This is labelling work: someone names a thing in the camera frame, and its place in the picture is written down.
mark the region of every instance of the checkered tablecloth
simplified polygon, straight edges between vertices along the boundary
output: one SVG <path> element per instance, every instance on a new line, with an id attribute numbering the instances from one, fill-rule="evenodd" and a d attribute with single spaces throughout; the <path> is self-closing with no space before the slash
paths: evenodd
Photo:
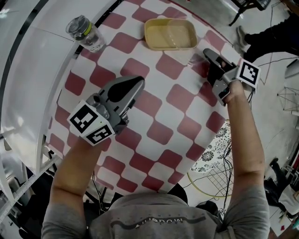
<path id="1" fill-rule="evenodd" d="M 177 61 L 171 51 L 147 48 L 144 23 L 157 17 L 186 18 L 194 24 L 199 44 L 191 66 Z M 77 58 L 49 126 L 49 147 L 63 157 L 76 142 L 66 119 L 80 100 L 116 77 L 143 76 L 145 89 L 128 112 L 128 127 L 104 141 L 95 175 L 123 195 L 168 192 L 199 159 L 227 114 L 206 82 L 203 49 L 235 63 L 240 56 L 202 20 L 165 0 L 126 0 L 99 29 L 108 46 L 98 53 L 83 50 Z"/>

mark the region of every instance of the yellow tray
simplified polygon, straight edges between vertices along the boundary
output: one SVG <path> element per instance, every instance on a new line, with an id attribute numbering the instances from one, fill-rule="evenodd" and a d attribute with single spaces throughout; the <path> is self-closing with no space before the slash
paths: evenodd
<path id="1" fill-rule="evenodd" d="M 183 19 L 150 19 L 144 24 L 144 34 L 152 50 L 186 50 L 198 45 L 193 24 Z"/>

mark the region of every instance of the floor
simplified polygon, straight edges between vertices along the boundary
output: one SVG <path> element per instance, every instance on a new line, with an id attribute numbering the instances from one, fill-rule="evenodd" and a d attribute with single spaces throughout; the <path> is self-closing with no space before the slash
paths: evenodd
<path id="1" fill-rule="evenodd" d="M 223 34 L 232 44 L 236 41 L 236 26 L 242 25 L 249 33 L 258 33 L 270 27 L 271 5 L 263 12 L 257 9 L 246 11 L 232 27 L 229 27 L 228 24 L 233 20 L 238 9 L 229 0 L 192 0 L 191 2 L 174 0 L 174 2 L 192 10 Z M 273 8 L 272 25 L 278 24 L 287 17 L 288 13 L 284 5 L 279 4 Z M 257 59 L 255 64 L 260 65 L 288 57 L 293 57 L 293 55 L 288 53 L 268 54 Z M 261 66 L 262 82 L 260 82 L 257 93 L 252 100 L 252 112 L 264 148 L 266 165 L 269 165 L 274 157 L 279 158 L 278 163 L 281 166 L 284 165 L 288 157 L 294 153 L 298 143 L 299 132 L 295 130 L 297 117 L 291 115 L 290 112 L 284 112 L 282 104 L 277 97 L 277 93 L 284 86 L 299 89 L 296 77 L 288 80 L 284 79 L 285 68 L 290 62 L 292 60 L 289 59 Z M 271 175 L 273 173 L 267 167 L 266 176 Z M 216 192 L 215 186 L 213 186 L 208 177 L 205 177 L 207 175 L 190 172 L 190 176 L 193 180 L 201 178 L 195 182 L 201 190 L 211 195 Z M 183 187 L 187 186 L 185 190 L 190 206 L 195 206 L 212 198 L 200 193 L 192 185 L 189 185 L 190 181 L 187 176 L 181 180 L 180 184 Z M 224 199 L 216 199 L 212 200 L 216 202 L 219 208 L 223 208 Z M 274 213 L 275 209 L 271 209 L 271 214 L 273 215 Z"/>

